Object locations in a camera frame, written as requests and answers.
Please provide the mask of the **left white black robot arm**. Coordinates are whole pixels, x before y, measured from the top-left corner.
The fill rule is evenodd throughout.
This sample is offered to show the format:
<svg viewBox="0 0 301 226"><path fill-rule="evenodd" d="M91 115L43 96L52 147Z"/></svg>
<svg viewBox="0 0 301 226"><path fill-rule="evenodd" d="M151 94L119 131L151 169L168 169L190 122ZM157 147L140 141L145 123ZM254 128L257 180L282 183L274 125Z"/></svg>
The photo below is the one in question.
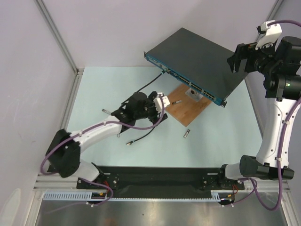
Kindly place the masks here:
<svg viewBox="0 0 301 226"><path fill-rule="evenodd" d="M92 162L81 159L81 154L90 146L128 129L145 130L137 127L138 120L148 119L153 129L167 118L165 109L170 105L166 95L153 91L149 96L135 92L117 110L99 123L74 132L61 129L56 132L45 156L54 172L62 178L75 176L87 181L92 188L103 184L104 173Z"/></svg>

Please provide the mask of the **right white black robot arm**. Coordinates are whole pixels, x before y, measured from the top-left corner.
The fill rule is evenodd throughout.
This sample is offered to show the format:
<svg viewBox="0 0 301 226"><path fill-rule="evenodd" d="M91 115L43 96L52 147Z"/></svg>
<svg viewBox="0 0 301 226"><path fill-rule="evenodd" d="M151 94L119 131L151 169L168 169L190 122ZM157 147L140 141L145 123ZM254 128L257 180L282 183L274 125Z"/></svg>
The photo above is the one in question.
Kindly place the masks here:
<svg viewBox="0 0 301 226"><path fill-rule="evenodd" d="M223 173L216 178L221 189L228 189L241 178L280 180L294 176L288 167L288 147L301 104L301 77L297 74L301 66L301 40L285 36L278 47L261 49L256 49L255 43L239 44L227 60L233 73L238 72L241 60L246 60L246 73L264 75L269 118L257 155L243 155L239 163L222 165Z"/></svg>

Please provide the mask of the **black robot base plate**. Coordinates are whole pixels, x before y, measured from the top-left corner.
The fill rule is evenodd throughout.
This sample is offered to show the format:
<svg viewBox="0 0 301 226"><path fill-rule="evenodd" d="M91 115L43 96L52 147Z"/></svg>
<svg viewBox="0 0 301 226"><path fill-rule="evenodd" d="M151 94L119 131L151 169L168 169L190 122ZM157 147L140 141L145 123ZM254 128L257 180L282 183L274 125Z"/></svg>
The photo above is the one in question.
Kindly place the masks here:
<svg viewBox="0 0 301 226"><path fill-rule="evenodd" d="M98 166L95 183L109 185L110 194L166 195L212 190L244 190L244 185L226 179L223 168L171 168Z"/></svg>

